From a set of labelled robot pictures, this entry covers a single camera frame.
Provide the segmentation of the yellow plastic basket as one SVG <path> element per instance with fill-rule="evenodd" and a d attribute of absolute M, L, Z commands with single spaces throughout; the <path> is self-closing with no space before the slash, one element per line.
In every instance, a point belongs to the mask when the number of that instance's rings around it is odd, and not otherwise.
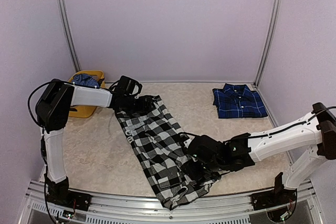
<path fill-rule="evenodd" d="M 91 76 L 94 76 L 95 79 L 97 79 L 99 81 L 99 83 L 101 84 L 100 87 L 105 88 L 105 81 L 104 81 L 104 72 L 101 70 L 83 70 L 83 71 L 79 71 L 76 74 L 79 73 L 86 73 L 89 74 Z M 93 113 L 95 112 L 96 107 L 95 106 L 83 106 L 83 105 L 79 105 L 79 106 L 73 106 L 72 110 L 69 111 L 69 116 L 72 118 L 82 118 L 82 119 L 86 119 L 89 118 L 93 115 Z"/>

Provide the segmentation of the black white checked shirt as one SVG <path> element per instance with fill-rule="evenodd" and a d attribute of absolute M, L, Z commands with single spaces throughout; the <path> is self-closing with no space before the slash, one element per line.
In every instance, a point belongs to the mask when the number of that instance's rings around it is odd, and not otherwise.
<path fill-rule="evenodd" d="M 188 137 L 160 96 L 153 105 L 146 114 L 115 115 L 157 199 L 173 210 L 206 195 L 217 181 L 197 184 L 183 173 L 182 165 L 193 160 L 181 146 Z"/>

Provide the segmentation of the blue plaid shirt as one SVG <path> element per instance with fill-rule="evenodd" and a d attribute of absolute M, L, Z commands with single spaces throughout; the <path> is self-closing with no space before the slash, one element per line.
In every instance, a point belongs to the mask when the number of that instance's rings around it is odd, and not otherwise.
<path fill-rule="evenodd" d="M 268 116 L 265 105 L 257 91 L 246 84 L 226 83 L 223 88 L 212 90 L 213 105 L 219 119 L 265 118 Z"/>

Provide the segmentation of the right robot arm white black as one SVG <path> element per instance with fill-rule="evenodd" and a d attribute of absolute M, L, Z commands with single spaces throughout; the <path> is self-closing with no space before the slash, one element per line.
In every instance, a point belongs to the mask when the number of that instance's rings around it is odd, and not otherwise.
<path fill-rule="evenodd" d="M 306 146 L 295 163 L 275 177 L 272 190 L 251 196 L 254 210 L 294 202 L 300 184 L 326 161 L 335 159 L 335 115 L 321 102 L 312 107 L 312 112 L 291 123 L 270 131 L 241 134 L 223 142 L 207 135 L 189 138 L 189 133 L 180 133 L 183 151 L 194 159 L 187 163 L 186 173 L 193 180 L 207 174 L 224 175 Z"/>

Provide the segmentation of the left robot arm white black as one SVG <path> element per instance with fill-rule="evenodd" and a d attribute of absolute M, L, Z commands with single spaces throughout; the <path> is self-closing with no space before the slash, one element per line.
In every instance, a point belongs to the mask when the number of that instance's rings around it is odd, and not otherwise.
<path fill-rule="evenodd" d="M 65 171 L 62 151 L 62 136 L 70 110 L 79 105 L 95 106 L 124 112 L 127 115 L 149 113 L 153 97 L 141 96 L 142 84 L 121 76 L 106 89 L 53 79 L 42 85 L 45 90 L 31 113 L 41 130 L 41 156 L 45 162 L 45 200 L 49 203 L 87 211 L 91 195 L 69 189 L 69 179 Z"/>

